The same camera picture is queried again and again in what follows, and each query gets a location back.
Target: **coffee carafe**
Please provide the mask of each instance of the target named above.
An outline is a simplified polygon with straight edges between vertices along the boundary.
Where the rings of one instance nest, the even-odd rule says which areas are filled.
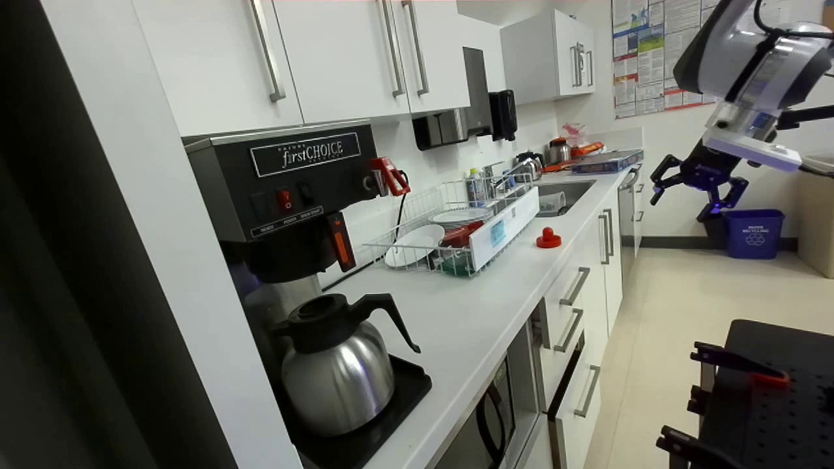
[[[297,307],[271,341],[291,339],[280,361],[284,391],[309,432],[344,435],[374,419],[392,396],[392,370],[383,336],[364,323],[385,310],[411,341],[391,296],[364,296],[348,306],[344,296],[325,296]]]

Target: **floor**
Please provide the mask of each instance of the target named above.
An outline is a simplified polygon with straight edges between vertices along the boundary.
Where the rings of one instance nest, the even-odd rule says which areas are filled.
[[[725,345],[735,319],[834,335],[834,283],[794,255],[732,260],[705,250],[644,250],[602,363],[602,415],[586,469],[663,469],[662,426],[695,435],[684,412],[693,341]]]

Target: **upper cabinet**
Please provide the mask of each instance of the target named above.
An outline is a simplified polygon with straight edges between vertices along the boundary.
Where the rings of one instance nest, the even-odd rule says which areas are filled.
[[[271,0],[134,0],[179,135],[302,126]]]
[[[304,124],[465,107],[452,0],[272,0]]]
[[[500,32],[506,87],[519,104],[590,94],[597,88],[593,32],[547,12]]]

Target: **countertop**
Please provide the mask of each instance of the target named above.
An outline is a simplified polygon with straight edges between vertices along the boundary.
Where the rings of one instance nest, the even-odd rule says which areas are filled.
[[[463,426],[486,389],[508,345],[564,267],[576,236],[597,220],[605,198],[616,191],[626,176],[543,176],[541,182],[593,180],[593,186],[564,217],[537,217],[472,280],[426,268],[391,271],[374,263],[335,286],[348,301],[391,292],[422,356],[404,345],[383,313],[374,313],[371,323],[391,356],[416,363],[431,378],[431,391],[369,458],[366,469],[424,469],[439,457],[448,435]],[[534,245],[541,227],[553,227],[563,238],[557,250]]]

